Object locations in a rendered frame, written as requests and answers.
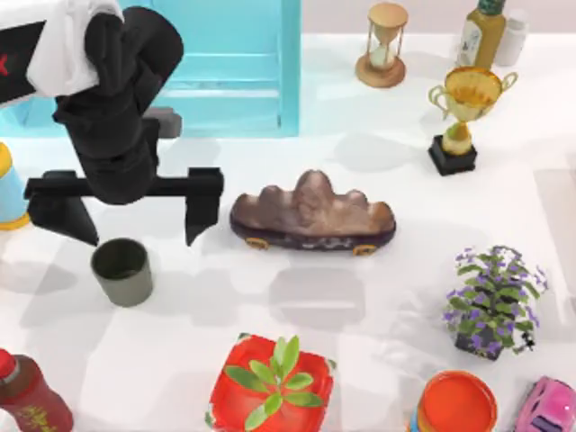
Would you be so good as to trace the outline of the blue and yellow cup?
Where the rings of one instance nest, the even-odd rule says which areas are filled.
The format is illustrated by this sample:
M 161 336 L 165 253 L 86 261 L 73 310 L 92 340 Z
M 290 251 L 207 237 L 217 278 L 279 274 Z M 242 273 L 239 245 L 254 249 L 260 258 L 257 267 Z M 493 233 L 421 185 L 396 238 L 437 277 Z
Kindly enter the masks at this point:
M 17 230 L 30 222 L 23 182 L 10 149 L 0 141 L 0 230 Z

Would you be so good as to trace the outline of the grey rounded box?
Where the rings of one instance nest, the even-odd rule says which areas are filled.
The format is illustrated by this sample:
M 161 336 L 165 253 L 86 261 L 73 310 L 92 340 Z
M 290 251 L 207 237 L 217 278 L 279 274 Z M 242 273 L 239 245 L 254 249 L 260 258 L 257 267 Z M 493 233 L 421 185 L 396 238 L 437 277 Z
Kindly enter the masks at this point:
M 182 117 L 171 107 L 150 107 L 145 111 L 144 118 L 159 122 L 158 136 L 161 139 L 176 139 L 181 136 Z

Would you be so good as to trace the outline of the dark grey-green cup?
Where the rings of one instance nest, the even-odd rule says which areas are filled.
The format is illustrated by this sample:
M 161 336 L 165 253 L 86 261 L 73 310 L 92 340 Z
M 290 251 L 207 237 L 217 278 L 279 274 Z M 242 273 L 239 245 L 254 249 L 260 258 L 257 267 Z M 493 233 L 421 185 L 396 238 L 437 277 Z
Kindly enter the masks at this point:
M 132 238 L 114 238 L 92 254 L 94 277 L 110 302 L 129 308 L 142 304 L 153 291 L 149 254 Z

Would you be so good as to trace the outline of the brown mountain-shaped ornament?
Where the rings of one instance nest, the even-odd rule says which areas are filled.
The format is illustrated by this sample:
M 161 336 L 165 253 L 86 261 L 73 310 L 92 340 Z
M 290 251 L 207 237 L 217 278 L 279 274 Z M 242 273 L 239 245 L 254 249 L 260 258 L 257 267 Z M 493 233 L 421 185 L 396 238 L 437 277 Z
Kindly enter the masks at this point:
M 397 229 L 386 202 L 370 202 L 356 189 L 335 193 L 320 170 L 304 172 L 291 191 L 268 185 L 258 195 L 243 193 L 230 210 L 229 224 L 252 248 L 350 250 L 355 256 L 385 246 Z

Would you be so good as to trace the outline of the light blue rack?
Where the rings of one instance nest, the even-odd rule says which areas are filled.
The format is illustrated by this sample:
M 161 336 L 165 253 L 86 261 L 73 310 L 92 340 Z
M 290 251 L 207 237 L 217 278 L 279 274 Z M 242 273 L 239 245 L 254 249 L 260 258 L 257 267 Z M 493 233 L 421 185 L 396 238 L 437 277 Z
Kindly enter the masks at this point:
M 179 31 L 184 57 L 154 100 L 184 135 L 295 136 L 299 131 L 301 0 L 117 0 Z

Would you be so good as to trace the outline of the dark red bottle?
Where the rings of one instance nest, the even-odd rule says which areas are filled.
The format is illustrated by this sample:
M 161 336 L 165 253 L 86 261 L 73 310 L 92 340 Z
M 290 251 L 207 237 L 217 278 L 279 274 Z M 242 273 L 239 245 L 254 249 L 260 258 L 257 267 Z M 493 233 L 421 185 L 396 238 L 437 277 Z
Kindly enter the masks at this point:
M 0 409 L 21 432 L 72 432 L 74 419 L 64 400 L 47 384 L 31 357 L 0 348 Z

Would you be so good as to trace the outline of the red pot with green plant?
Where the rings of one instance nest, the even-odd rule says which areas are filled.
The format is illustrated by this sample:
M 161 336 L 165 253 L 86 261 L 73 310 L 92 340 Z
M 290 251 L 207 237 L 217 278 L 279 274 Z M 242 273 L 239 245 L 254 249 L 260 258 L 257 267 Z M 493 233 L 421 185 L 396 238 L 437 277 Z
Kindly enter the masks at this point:
M 211 392 L 211 432 L 320 432 L 337 364 L 302 352 L 294 336 L 277 341 L 242 333 Z

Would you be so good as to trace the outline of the wooden hourglass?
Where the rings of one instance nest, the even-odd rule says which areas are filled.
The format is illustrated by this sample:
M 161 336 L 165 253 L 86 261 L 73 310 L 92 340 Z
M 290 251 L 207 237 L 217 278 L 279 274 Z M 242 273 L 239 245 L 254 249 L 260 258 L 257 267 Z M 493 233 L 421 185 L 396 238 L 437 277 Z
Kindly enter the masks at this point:
M 409 15 L 406 9 L 390 2 L 373 5 L 368 11 L 368 34 L 365 54 L 355 64 L 357 78 L 373 88 L 391 88 L 406 75 L 401 60 L 404 28 Z

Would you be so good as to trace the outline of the gold trophy with black base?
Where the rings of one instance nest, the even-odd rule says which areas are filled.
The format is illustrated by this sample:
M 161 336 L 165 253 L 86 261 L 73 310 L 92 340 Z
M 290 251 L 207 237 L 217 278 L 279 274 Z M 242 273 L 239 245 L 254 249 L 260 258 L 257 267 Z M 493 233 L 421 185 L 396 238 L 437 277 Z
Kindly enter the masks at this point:
M 468 123 L 487 115 L 501 95 L 517 81 L 516 72 L 500 78 L 485 68 L 457 67 L 446 75 L 442 85 L 428 91 L 428 100 L 442 112 L 443 117 L 455 118 L 452 126 L 433 138 L 428 149 L 441 176 L 475 169 L 477 151 Z

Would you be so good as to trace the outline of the purple flower plant, black pot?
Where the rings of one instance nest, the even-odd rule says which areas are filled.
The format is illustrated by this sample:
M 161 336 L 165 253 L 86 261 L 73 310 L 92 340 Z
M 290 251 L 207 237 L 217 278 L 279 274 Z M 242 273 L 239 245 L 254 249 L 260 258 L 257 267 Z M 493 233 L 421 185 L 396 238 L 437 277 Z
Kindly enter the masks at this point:
M 548 288 L 545 271 L 531 270 L 513 247 L 467 247 L 455 258 L 463 287 L 447 296 L 442 320 L 457 348 L 495 361 L 505 349 L 531 351 L 540 326 L 534 304 Z

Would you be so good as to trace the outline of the olive yellow bottle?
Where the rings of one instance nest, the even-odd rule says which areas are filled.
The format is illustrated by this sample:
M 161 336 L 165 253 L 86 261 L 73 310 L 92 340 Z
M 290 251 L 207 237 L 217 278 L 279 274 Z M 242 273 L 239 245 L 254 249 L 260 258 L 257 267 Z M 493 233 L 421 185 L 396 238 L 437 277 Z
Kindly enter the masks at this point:
M 476 8 L 467 15 L 456 55 L 458 67 L 491 69 L 506 27 L 505 2 L 478 0 Z

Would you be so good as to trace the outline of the orange can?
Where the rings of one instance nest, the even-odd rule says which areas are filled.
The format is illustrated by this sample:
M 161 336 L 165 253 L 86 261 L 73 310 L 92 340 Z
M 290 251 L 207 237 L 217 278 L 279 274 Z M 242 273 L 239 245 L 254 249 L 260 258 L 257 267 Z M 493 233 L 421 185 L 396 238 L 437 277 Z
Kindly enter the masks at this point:
M 465 371 L 443 371 L 427 382 L 406 432 L 492 432 L 497 416 L 484 381 Z

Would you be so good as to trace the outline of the white bottle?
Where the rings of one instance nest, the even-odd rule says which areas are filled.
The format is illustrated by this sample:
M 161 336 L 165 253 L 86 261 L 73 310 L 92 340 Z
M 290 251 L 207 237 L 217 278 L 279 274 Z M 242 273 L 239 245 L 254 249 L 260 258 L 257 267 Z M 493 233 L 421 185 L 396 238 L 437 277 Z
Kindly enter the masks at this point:
M 499 67 L 516 64 L 528 35 L 527 12 L 522 9 L 509 11 L 506 26 L 496 53 L 495 63 Z

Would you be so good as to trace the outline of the pink toy car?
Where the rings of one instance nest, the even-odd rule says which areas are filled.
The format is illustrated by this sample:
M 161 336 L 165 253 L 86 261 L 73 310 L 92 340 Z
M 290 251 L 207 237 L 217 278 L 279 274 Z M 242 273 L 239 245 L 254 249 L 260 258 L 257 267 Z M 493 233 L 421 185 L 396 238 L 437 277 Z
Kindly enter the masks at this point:
M 541 377 L 526 396 L 513 432 L 572 432 L 576 425 L 576 391 L 567 383 Z

